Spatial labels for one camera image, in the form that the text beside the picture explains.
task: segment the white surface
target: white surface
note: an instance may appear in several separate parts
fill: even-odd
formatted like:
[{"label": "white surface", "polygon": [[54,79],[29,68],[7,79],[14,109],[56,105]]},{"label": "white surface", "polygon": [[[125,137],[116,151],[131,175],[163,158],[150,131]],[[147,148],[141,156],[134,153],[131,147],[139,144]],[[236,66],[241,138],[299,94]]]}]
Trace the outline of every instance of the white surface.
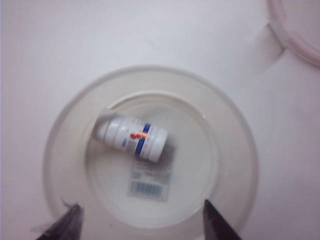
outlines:
[{"label": "white surface", "polygon": [[243,239],[319,239],[320,70],[289,50],[252,70],[267,19],[264,0],[3,0],[1,237],[34,239],[51,220],[34,173],[62,107],[98,76],[155,63],[212,81],[249,123],[260,181]]}]

